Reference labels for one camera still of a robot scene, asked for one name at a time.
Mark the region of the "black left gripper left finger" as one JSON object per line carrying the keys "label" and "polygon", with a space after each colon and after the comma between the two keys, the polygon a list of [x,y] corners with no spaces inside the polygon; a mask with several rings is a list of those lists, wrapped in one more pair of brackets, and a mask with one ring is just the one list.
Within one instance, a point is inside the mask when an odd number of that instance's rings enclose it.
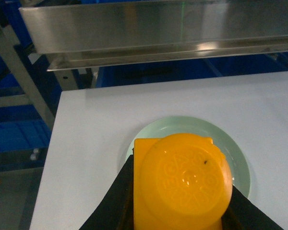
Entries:
{"label": "black left gripper left finger", "polygon": [[133,230],[134,156],[130,155],[82,230]]}

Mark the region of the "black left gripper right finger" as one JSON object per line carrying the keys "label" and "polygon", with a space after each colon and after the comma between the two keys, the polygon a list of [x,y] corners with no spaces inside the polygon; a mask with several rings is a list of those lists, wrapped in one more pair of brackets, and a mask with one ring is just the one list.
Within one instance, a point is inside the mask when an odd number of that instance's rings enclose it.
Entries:
{"label": "black left gripper right finger", "polygon": [[231,201],[221,223],[224,230],[282,230],[236,187],[232,187]]}

